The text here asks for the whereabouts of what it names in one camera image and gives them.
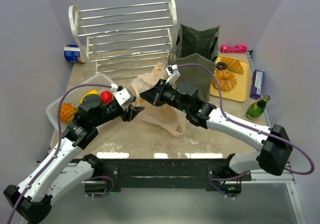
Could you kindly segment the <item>banana print plastic bag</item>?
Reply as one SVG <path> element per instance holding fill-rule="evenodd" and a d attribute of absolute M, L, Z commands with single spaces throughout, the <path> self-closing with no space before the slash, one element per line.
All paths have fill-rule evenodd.
<path fill-rule="evenodd" d="M 176 137 L 181 137 L 186 131 L 185 114 L 172 106 L 160 103 L 157 97 L 157 84 L 167 80 L 167 64 L 158 62 L 152 70 L 134 78 L 129 85 L 130 91 L 136 96 L 137 107 L 144 107 L 139 118 L 150 124 L 157 125 Z"/>

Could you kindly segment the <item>chocolate donut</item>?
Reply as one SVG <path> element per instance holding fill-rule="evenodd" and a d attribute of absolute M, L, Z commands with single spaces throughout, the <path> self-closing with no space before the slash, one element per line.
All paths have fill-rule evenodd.
<path fill-rule="evenodd" d="M 223 61 L 219 61 L 216 63 L 216 68 L 220 71 L 227 69 L 227 64 Z"/>

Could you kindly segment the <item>green fabric grocery bag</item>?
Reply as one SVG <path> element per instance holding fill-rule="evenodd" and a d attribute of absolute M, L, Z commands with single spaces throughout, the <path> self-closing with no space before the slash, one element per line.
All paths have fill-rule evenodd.
<path fill-rule="evenodd" d="M 180 77 L 175 82 L 192 82 L 198 89 L 202 101 L 210 100 L 212 76 L 209 72 L 213 73 L 216 69 L 219 30 L 219 26 L 197 30 L 181 24 L 176 44 L 172 47 L 167 61 L 169 65 L 197 64 L 208 69 L 197 65 L 180 67 Z"/>

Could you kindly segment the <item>croissant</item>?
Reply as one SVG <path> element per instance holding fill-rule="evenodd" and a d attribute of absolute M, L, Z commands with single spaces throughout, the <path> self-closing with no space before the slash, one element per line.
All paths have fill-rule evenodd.
<path fill-rule="evenodd" d="M 229 71 L 240 75 L 244 73 L 243 67 L 241 66 L 239 60 L 229 57 L 222 57 L 220 61 L 226 64 L 226 67 Z"/>

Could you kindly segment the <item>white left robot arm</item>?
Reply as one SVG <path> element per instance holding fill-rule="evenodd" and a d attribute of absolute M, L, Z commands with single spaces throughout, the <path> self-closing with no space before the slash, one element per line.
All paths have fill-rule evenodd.
<path fill-rule="evenodd" d="M 133 97 L 120 95 L 104 104 L 98 94 L 85 96 L 54 150 L 25 180 L 9 185 L 3 192 L 14 212 L 18 212 L 30 224 L 39 224 L 52 208 L 53 187 L 65 166 L 81 153 L 98 135 L 97 127 L 118 117 L 124 122 L 132 121 L 143 107 L 131 103 Z"/>

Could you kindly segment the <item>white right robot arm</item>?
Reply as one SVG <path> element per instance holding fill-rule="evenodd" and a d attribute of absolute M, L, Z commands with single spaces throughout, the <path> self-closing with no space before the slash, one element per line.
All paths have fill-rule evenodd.
<path fill-rule="evenodd" d="M 254 148 L 250 153 L 232 155 L 223 168 L 225 172 L 231 170 L 242 174 L 262 169 L 280 176 L 292 153 L 284 127 L 275 124 L 270 128 L 223 114 L 221 108 L 200 100 L 198 89 L 190 81 L 182 81 L 173 88 L 161 79 L 154 87 L 142 92 L 140 98 L 157 107 L 167 104 L 184 112 L 192 125 L 225 133 Z"/>

